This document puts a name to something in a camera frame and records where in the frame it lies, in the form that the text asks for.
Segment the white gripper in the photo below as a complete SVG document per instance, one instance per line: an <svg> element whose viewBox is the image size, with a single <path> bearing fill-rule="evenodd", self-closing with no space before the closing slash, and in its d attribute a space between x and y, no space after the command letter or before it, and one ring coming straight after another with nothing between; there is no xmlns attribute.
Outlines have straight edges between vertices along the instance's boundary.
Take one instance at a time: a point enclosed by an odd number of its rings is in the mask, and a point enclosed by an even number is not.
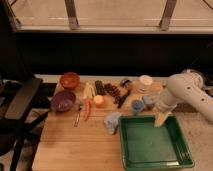
<svg viewBox="0 0 213 171"><path fill-rule="evenodd" d="M156 113L154 126L162 126L170 115L169 112L171 112L176 106L177 98L173 96L168 89L164 89L156 101L156 108L161 112Z"/></svg>

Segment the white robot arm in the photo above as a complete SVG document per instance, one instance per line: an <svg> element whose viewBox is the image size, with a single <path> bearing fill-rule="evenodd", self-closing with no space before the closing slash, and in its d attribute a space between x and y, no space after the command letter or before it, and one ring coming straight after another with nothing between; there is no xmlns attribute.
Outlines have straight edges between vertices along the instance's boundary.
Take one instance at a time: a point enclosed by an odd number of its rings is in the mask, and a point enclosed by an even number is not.
<svg viewBox="0 0 213 171"><path fill-rule="evenodd" d="M154 125L162 126L180 102L191 105L213 124L213 97L203 90L204 80L205 77L195 70L185 70L168 77L166 87L155 103Z"/></svg>

